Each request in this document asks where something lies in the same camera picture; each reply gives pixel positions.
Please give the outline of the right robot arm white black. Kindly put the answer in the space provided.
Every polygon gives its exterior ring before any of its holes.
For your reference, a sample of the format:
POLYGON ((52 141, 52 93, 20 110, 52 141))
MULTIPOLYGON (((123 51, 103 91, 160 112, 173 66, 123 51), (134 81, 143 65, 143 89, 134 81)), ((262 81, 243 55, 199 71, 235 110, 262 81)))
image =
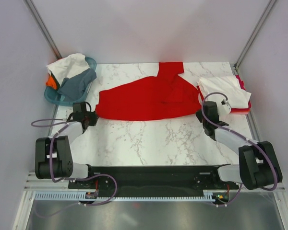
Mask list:
POLYGON ((239 157, 238 165, 220 166, 218 172, 210 176, 214 188, 222 188, 229 181, 243 184, 249 190, 273 191, 277 188, 282 181, 282 172, 270 142, 257 142, 231 129, 219 119, 215 102, 203 102, 196 116, 207 136, 227 146, 239 157))

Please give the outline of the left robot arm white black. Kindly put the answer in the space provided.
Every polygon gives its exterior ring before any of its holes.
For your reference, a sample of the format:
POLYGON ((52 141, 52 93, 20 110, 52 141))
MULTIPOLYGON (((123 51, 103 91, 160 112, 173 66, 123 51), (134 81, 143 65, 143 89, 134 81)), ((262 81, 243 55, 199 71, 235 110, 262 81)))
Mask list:
POLYGON ((33 121, 33 127, 47 127, 39 122, 51 121, 48 127, 61 126, 53 135, 36 140, 35 174, 38 179, 79 180, 84 188, 92 188, 96 177, 89 173, 89 165, 73 162, 71 144, 89 127, 96 125, 98 115, 90 103, 74 103, 67 118, 40 119, 33 121))

